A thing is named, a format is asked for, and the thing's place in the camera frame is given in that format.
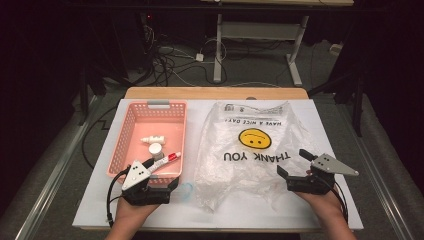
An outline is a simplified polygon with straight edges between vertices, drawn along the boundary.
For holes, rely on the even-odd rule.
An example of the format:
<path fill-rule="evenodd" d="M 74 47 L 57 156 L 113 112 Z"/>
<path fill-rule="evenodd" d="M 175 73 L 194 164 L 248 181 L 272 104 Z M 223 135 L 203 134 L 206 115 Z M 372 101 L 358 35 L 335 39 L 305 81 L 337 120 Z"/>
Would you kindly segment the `black metal stand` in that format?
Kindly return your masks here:
<path fill-rule="evenodd" d="M 361 116 L 363 100 L 363 72 L 360 67 L 353 67 L 351 70 L 341 74 L 333 80 L 328 80 L 307 92 L 312 97 L 321 92 L 332 92 L 336 104 L 352 103 L 352 127 L 358 137 L 362 136 Z"/>
<path fill-rule="evenodd" d="M 80 126 L 84 124 L 89 114 L 88 89 L 91 89 L 95 96 L 104 96 L 106 94 L 102 69 L 96 64 L 83 66 L 79 73 Z"/>

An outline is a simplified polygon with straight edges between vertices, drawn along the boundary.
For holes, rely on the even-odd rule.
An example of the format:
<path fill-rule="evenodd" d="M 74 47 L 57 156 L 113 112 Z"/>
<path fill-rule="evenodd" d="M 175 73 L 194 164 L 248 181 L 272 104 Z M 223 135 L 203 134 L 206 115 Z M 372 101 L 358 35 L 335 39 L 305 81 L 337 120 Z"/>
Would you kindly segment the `white metal desk frame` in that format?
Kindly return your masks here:
<path fill-rule="evenodd" d="M 258 12 L 258 6 L 270 7 L 322 7 L 324 10 L 332 8 L 351 7 L 354 0 L 202 0 L 203 2 L 212 2 L 216 6 L 252 6 L 255 12 Z M 293 84 L 297 87 L 302 86 L 297 66 L 296 57 L 308 24 L 309 15 L 303 14 L 299 23 L 277 24 L 277 23 L 248 23 L 242 21 L 227 21 L 223 15 L 217 15 L 216 26 L 216 47 L 214 57 L 214 75 L 213 81 L 221 83 L 223 81 L 222 62 L 227 54 L 227 48 L 222 42 L 223 38 L 229 39 L 256 39 L 256 40 L 292 40 L 294 46 L 292 52 L 285 56 L 289 73 Z"/>

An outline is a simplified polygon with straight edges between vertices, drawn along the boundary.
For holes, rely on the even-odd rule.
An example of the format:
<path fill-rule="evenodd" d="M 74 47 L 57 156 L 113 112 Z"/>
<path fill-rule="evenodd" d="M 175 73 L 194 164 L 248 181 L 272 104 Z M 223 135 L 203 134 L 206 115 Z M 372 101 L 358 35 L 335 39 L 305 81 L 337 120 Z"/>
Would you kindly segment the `clear smiley plastic bag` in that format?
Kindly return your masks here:
<path fill-rule="evenodd" d="M 295 176 L 309 168 L 301 149 L 318 147 L 289 102 L 215 103 L 202 128 L 194 173 L 199 204 L 214 211 L 236 191 L 277 200 L 287 192 L 277 168 Z"/>

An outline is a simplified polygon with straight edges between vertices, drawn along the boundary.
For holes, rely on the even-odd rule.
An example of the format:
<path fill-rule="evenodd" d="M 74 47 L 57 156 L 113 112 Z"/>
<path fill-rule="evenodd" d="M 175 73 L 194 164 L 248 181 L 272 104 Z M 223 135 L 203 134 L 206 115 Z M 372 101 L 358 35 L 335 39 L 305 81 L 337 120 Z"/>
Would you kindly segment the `white dropper bottle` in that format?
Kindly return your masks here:
<path fill-rule="evenodd" d="M 160 136 L 160 135 L 148 136 L 148 137 L 141 138 L 141 141 L 143 143 L 147 143 L 147 144 L 158 143 L 158 144 L 164 145 L 165 144 L 165 137 Z"/>

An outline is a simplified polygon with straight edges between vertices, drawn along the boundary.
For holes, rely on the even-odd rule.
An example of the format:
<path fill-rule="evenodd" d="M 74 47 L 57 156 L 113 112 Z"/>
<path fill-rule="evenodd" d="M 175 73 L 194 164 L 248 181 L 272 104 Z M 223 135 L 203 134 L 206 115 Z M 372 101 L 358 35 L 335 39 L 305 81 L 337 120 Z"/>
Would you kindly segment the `pink perforated plastic basket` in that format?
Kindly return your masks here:
<path fill-rule="evenodd" d="M 111 125 L 114 149 L 106 174 L 115 177 L 134 160 L 152 157 L 149 144 L 153 137 L 162 143 L 161 152 L 181 156 L 152 173 L 150 184 L 167 185 L 182 173 L 187 103 L 171 100 L 122 100 Z"/>

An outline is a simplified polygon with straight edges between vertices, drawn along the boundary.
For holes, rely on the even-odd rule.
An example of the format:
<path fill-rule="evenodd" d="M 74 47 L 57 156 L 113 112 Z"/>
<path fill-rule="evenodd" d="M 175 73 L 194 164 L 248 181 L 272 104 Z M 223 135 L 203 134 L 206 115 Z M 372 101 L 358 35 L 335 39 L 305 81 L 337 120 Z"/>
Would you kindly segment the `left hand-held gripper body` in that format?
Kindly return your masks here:
<path fill-rule="evenodd" d="M 168 204 L 170 193 L 166 188 L 148 185 L 151 172 L 143 166 L 143 162 L 135 160 L 122 184 L 122 197 L 133 206 Z"/>

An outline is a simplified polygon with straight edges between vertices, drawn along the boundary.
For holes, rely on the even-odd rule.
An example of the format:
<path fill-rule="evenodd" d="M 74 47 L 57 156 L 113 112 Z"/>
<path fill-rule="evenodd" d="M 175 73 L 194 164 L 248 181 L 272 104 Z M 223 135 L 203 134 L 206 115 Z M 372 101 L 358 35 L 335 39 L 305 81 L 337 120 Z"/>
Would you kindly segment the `person's left hand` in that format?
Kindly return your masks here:
<path fill-rule="evenodd" d="M 158 205 L 133 206 L 124 198 L 118 200 L 114 224 L 138 230 Z"/>

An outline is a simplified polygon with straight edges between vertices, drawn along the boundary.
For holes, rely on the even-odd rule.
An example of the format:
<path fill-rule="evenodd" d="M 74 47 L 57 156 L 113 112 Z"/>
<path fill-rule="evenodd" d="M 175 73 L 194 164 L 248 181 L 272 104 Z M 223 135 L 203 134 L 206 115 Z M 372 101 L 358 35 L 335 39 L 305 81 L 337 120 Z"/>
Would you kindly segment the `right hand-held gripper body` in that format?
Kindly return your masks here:
<path fill-rule="evenodd" d="M 291 176 L 291 179 L 286 180 L 288 191 L 325 195 L 333 189 L 336 174 L 359 175 L 357 170 L 326 153 L 309 162 L 311 173 L 303 177 Z"/>

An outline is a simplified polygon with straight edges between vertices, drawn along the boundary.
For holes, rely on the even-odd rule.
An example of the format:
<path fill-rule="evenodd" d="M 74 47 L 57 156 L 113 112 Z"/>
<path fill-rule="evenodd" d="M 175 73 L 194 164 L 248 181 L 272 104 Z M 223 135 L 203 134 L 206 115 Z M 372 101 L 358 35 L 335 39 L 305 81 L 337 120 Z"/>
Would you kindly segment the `white board sheet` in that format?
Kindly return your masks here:
<path fill-rule="evenodd" d="M 332 148 L 311 100 L 171 100 L 187 103 L 184 139 L 184 159 L 179 185 L 170 202 L 161 205 L 144 224 L 146 230 L 158 231 L 218 231 L 218 232 L 307 232 L 319 227 L 310 206 L 287 190 L 280 198 L 270 201 L 249 192 L 236 191 L 228 195 L 214 211 L 202 207 L 196 197 L 194 173 L 204 122 L 217 102 L 247 103 L 269 107 L 289 102 L 294 113 L 310 132 L 318 149 L 314 155 L 331 154 Z M 82 229 L 108 228 L 107 216 L 115 213 L 109 203 L 121 193 L 121 182 L 106 174 L 109 157 L 114 149 L 112 130 L 109 133 L 92 172 L 73 224 Z"/>

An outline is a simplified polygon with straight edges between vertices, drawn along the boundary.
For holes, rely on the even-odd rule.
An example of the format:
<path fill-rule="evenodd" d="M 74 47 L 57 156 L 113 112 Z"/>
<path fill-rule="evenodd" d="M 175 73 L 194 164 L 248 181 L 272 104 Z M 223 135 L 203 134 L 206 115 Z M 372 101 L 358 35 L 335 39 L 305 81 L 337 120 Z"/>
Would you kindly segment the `red and white tube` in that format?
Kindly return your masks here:
<path fill-rule="evenodd" d="M 156 170 L 160 169 L 161 167 L 164 167 L 166 164 L 171 163 L 171 162 L 177 160 L 180 157 L 181 157 L 180 152 L 171 153 L 168 156 L 163 157 L 162 159 L 155 161 L 154 164 L 148 168 L 148 170 L 151 173 L 153 173 Z"/>

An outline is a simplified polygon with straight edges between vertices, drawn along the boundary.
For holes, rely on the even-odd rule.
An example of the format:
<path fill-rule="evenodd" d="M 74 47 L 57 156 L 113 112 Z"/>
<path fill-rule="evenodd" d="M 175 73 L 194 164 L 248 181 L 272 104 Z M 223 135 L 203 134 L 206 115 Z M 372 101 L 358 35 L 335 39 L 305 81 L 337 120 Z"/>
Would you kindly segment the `person's right hand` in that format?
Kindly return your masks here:
<path fill-rule="evenodd" d="M 296 192 L 296 195 L 310 205 L 320 222 L 329 223 L 336 219 L 344 219 L 340 201 L 332 191 L 329 191 L 325 195 L 314 195 L 303 192 Z"/>

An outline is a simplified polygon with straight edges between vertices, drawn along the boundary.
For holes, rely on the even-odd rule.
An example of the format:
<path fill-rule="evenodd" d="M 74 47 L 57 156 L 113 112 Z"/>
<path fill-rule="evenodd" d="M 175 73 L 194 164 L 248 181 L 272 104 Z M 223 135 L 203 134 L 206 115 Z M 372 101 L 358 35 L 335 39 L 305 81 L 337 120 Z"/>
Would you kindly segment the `metal floor rail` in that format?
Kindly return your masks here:
<path fill-rule="evenodd" d="M 38 228 L 64 179 L 75 149 L 82 141 L 82 138 L 90 125 L 90 121 L 92 120 L 95 112 L 98 110 L 102 100 L 103 98 L 100 96 L 93 96 L 91 98 L 88 105 L 87 115 L 84 117 L 82 122 L 76 126 L 75 133 L 71 134 L 71 141 L 69 145 L 65 148 L 55 167 L 51 171 L 46 184 L 41 190 L 40 195 L 17 233 L 15 240 L 33 240 L 35 233 L 38 231 Z"/>
<path fill-rule="evenodd" d="M 361 153 L 361 162 L 364 165 L 371 184 L 376 191 L 379 201 L 384 209 L 391 226 L 393 227 L 398 240 L 415 240 L 410 228 L 408 227 L 401 209 L 385 184 L 382 175 L 374 163 L 370 151 L 366 147 L 361 137 L 358 137 L 355 132 L 351 132 L 355 145 Z"/>

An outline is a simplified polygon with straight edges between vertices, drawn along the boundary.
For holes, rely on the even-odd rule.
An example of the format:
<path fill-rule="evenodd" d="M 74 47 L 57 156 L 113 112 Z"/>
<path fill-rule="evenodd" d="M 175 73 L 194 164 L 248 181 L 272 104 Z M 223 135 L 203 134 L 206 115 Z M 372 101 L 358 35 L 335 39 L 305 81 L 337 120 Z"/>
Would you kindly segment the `small white-capped jar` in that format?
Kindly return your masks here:
<path fill-rule="evenodd" d="M 152 143 L 149 146 L 148 150 L 155 161 L 160 160 L 164 157 L 162 145 L 159 143 Z"/>

